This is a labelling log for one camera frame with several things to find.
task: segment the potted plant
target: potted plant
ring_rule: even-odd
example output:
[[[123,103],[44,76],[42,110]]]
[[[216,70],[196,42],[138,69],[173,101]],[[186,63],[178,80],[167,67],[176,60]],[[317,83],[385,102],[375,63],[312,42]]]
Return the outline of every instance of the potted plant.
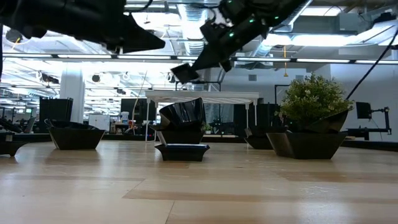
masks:
[[[210,124],[206,124],[206,126],[205,126],[205,134],[211,134],[211,126],[210,126]]]
[[[278,156],[294,159],[331,159],[346,137],[341,133],[352,101],[334,80],[312,74],[290,84],[280,115],[294,121],[297,131],[267,133]]]

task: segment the green plant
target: green plant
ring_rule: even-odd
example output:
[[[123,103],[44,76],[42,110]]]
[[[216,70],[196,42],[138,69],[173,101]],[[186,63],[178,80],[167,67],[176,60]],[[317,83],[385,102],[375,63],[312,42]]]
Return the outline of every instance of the green plant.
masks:
[[[211,131],[211,126],[210,126],[210,124],[206,124],[206,126],[205,126],[205,131]]]
[[[352,110],[352,101],[343,98],[342,87],[334,80],[312,74],[294,80],[282,100],[280,112],[301,125]]]

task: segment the ceiling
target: ceiling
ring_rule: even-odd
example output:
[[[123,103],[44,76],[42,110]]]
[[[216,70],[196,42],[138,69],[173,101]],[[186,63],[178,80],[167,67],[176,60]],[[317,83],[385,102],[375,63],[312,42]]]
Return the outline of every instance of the ceiling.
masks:
[[[190,2],[187,0],[170,0],[167,1],[169,8],[178,13],[162,12],[163,1],[154,1],[154,5],[148,9],[147,12],[134,13],[133,17],[136,22],[145,29],[155,31],[155,35],[166,41],[164,49],[150,50],[145,52],[137,52],[137,55],[188,55],[192,47],[203,45],[202,40],[188,40],[187,37],[195,37],[198,33],[198,28],[204,23],[204,18],[197,21],[188,21],[189,15],[183,14],[182,2]],[[306,26],[303,18],[310,18],[316,16],[319,21],[328,22],[330,19],[339,19],[342,23],[343,19],[355,18],[355,24],[352,26],[360,27],[363,31],[374,32],[370,29],[370,21],[380,15],[383,10],[396,9],[396,5],[391,6],[392,2],[389,0],[367,0],[367,1],[337,1],[326,0],[312,2],[311,6],[303,11],[302,16],[295,22],[295,27],[298,29],[306,29],[309,34],[319,34],[318,31],[322,28],[321,24],[317,27]],[[126,10],[134,7],[142,7],[145,1],[128,1]],[[342,12],[352,7],[352,10],[347,10],[349,13]],[[55,32],[47,32],[45,37],[41,39],[22,40],[20,44],[15,44],[6,39],[5,35],[9,29],[4,29],[3,32],[3,52],[9,53],[24,53],[24,54],[111,54],[102,45],[76,40],[73,37],[58,34]],[[282,45],[268,46],[266,55],[268,57],[297,57],[297,58],[377,58],[383,51],[384,47],[379,46],[382,41],[387,41],[391,37],[389,31],[384,32],[382,39],[371,40],[366,42],[357,41],[355,44],[342,47],[316,47],[306,45],[292,45],[288,44],[285,47]],[[262,43],[261,37],[254,39],[242,49],[241,53],[245,56],[256,56],[255,51],[258,50]],[[12,106],[13,103],[4,100],[5,98],[23,98],[26,101],[34,101],[31,98],[37,99],[39,96],[58,97],[59,85],[46,83],[41,80],[40,74],[44,73],[62,81],[62,71],[66,66],[68,59],[63,60],[27,60],[26,58],[5,58],[2,74],[2,101],[0,106]],[[118,108],[118,100],[122,97],[137,97],[144,96],[142,91],[139,94],[141,86],[143,89],[159,89],[159,90],[173,90],[176,88],[174,83],[170,83],[170,69],[179,65],[181,62],[159,62],[159,63],[145,63],[145,62],[104,62],[92,61],[82,62],[81,67],[86,80],[86,109],[87,111],[103,112],[98,108],[106,108],[112,106]],[[319,65],[307,63],[292,63],[289,68],[317,68]],[[284,68],[284,63],[274,63],[270,67],[279,69]],[[234,68],[234,73],[239,73],[239,69]],[[101,77],[100,82],[93,81],[93,75]],[[17,86],[17,88],[6,88],[5,85]],[[29,86],[42,86],[42,88],[29,88]],[[117,93],[115,87],[125,91],[125,94]],[[177,85],[177,88],[193,87]]]

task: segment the monitor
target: monitor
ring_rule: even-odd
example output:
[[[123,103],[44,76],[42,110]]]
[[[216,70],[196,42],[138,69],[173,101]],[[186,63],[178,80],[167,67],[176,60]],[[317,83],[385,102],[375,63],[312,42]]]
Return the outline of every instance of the monitor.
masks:
[[[371,104],[356,102],[356,115],[358,119],[372,119]]]

